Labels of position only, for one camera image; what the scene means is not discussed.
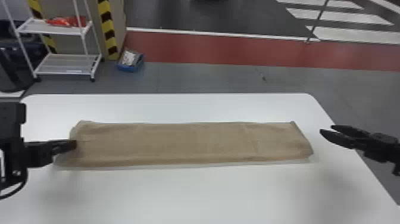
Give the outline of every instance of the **shelf leg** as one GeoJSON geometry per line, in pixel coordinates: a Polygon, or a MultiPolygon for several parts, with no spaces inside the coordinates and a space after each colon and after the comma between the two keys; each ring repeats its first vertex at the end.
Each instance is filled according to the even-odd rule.
{"type": "Polygon", "coordinates": [[[95,78],[94,73],[92,73],[92,60],[90,60],[88,47],[86,46],[85,34],[83,33],[82,23],[80,22],[80,14],[79,14],[79,10],[78,10],[78,5],[76,4],[76,0],[72,0],[72,2],[74,4],[75,15],[76,15],[76,18],[78,21],[78,26],[79,26],[79,30],[80,30],[80,38],[81,38],[82,44],[83,44],[83,50],[85,51],[85,54],[86,54],[88,69],[90,71],[90,78],[94,79],[95,78]]]}
{"type": "Polygon", "coordinates": [[[8,19],[9,19],[9,21],[10,21],[11,27],[12,27],[12,29],[14,30],[15,36],[16,36],[17,39],[18,39],[18,43],[20,44],[20,47],[21,47],[22,53],[24,54],[26,63],[28,64],[29,70],[32,72],[33,78],[37,79],[38,77],[37,77],[37,75],[35,74],[35,71],[34,71],[33,66],[32,66],[32,63],[31,63],[31,61],[30,61],[30,59],[29,59],[28,53],[27,53],[26,50],[25,50],[24,43],[22,43],[21,35],[17,32],[17,28],[16,28],[16,26],[15,26],[14,20],[13,20],[13,18],[11,17],[11,13],[10,13],[10,11],[9,11],[9,9],[8,9],[8,5],[7,5],[7,3],[5,2],[5,0],[2,0],[2,2],[3,2],[3,5],[4,5],[5,13],[7,14],[7,17],[8,17],[8,19]]]}
{"type": "MultiPolygon", "coordinates": [[[[85,3],[87,16],[89,17],[89,20],[93,22],[92,15],[90,13],[89,6],[88,6],[88,0],[83,0],[83,2],[85,3]]],[[[93,31],[93,35],[95,37],[97,50],[98,50],[99,54],[101,54],[99,39],[97,38],[97,34],[96,34],[96,30],[95,30],[95,26],[94,25],[92,26],[92,31],[93,31]]]]}

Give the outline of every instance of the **blue basket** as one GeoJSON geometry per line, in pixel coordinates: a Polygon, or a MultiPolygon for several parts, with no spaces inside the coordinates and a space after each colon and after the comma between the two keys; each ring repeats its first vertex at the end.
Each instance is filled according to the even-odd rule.
{"type": "Polygon", "coordinates": [[[140,67],[142,66],[143,62],[145,61],[145,55],[142,54],[139,58],[139,60],[137,61],[137,64],[135,66],[127,66],[124,64],[119,64],[117,62],[117,68],[121,71],[128,71],[128,72],[136,72],[140,69],[140,67]]]}

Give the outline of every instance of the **white shelf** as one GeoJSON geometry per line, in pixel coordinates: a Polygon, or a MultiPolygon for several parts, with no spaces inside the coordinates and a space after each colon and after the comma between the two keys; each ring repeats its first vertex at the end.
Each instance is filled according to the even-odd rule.
{"type": "Polygon", "coordinates": [[[48,54],[36,68],[35,74],[91,75],[96,71],[101,57],[101,54],[88,56],[75,54],[48,54]]]}
{"type": "Polygon", "coordinates": [[[53,26],[46,23],[44,20],[29,18],[25,23],[18,27],[17,32],[80,36],[85,35],[91,26],[92,22],[88,21],[86,26],[82,27],[81,33],[79,27],[53,26]]]}

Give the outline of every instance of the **pole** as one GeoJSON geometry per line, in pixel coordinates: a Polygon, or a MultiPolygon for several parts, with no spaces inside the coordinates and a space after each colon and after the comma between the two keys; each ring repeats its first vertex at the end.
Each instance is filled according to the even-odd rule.
{"type": "Polygon", "coordinates": [[[317,25],[321,20],[322,13],[325,12],[326,7],[328,6],[328,2],[329,2],[329,0],[325,0],[324,5],[322,6],[322,9],[321,9],[320,13],[318,14],[316,20],[314,21],[314,25],[312,26],[312,29],[311,29],[311,34],[307,38],[307,40],[305,41],[306,43],[310,43],[311,35],[314,34],[315,28],[317,28],[317,25]]]}

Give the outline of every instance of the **hazard tape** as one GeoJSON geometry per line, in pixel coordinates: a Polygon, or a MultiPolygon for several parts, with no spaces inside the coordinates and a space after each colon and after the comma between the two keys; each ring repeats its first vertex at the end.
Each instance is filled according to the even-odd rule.
{"type": "MultiPolygon", "coordinates": [[[[35,18],[43,19],[42,7],[40,7],[38,0],[27,0],[27,1],[28,1],[29,8],[32,11],[33,16],[35,18]]],[[[50,35],[43,35],[43,41],[49,47],[50,51],[53,54],[57,53],[57,50],[55,48],[55,43],[54,43],[53,39],[50,37],[50,35]]]]}
{"type": "Polygon", "coordinates": [[[108,0],[98,0],[98,10],[101,19],[101,29],[105,38],[105,48],[108,52],[108,59],[116,60],[118,59],[118,46],[117,39],[115,38],[110,2],[108,0]]]}

